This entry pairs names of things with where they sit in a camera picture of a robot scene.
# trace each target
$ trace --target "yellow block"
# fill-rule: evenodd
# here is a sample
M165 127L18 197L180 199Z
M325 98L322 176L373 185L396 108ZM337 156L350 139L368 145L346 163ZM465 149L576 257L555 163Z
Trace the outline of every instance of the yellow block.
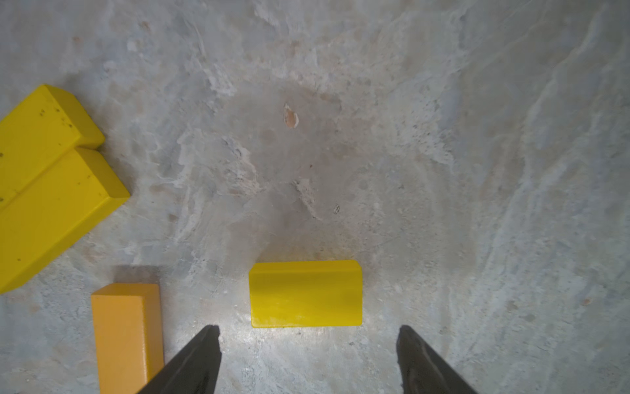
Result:
M0 121L0 209L72 148L104 141L72 94L41 85Z
M361 267L354 260L256 263L249 300L254 327L361 325Z
M0 293L23 285L128 198L100 153L63 155L0 210Z
M101 394L136 394L164 366L159 286L107 285L92 316Z

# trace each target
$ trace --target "chipped spot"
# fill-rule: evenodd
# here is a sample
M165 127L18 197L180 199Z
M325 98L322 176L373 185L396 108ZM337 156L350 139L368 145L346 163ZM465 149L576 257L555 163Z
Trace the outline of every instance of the chipped spot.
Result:
M203 73L208 77L208 81L214 91L219 95L224 96L234 96L236 94L236 88L232 84L230 77L227 75L227 72L223 70L218 64L213 64L211 68L203 67L201 62L196 59L197 66L203 71Z
M313 191L311 188L310 179L298 178L293 182L293 184L295 185L297 191L300 193L300 200L306 206L306 209L308 209L311 216L317 220L321 220L315 213L315 199L312 195Z
M290 129L295 129L297 124L300 122L300 118L297 117L297 114L293 112L289 104L284 105L284 123Z
M241 191L251 197L264 190L258 183L258 173L249 158L250 152L233 138L224 137L223 141L237 159L232 171L236 176L236 183Z

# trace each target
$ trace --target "yellow rectangular block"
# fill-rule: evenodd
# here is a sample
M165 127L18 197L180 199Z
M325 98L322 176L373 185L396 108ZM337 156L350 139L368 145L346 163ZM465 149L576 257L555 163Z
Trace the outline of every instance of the yellow rectangular block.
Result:
M0 210L0 293L23 285L128 198L99 152L66 153Z
M249 300L253 327L361 325L361 267L354 260L256 263Z
M101 394L136 394L164 366L159 286L105 286L92 316Z
M0 209L72 148L104 141L76 97L41 85L0 120Z

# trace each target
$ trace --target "gray stone surface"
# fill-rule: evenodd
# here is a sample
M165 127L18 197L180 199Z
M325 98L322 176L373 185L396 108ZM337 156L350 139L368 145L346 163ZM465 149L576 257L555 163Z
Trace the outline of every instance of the gray stone surface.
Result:
M96 393L114 280L159 281L167 359L220 326L217 393L401 393L404 323L480 393L630 392L629 33L622 0L1 2L1 115L73 92L132 197L0 296L0 392ZM255 261L341 258L362 326L251 328Z

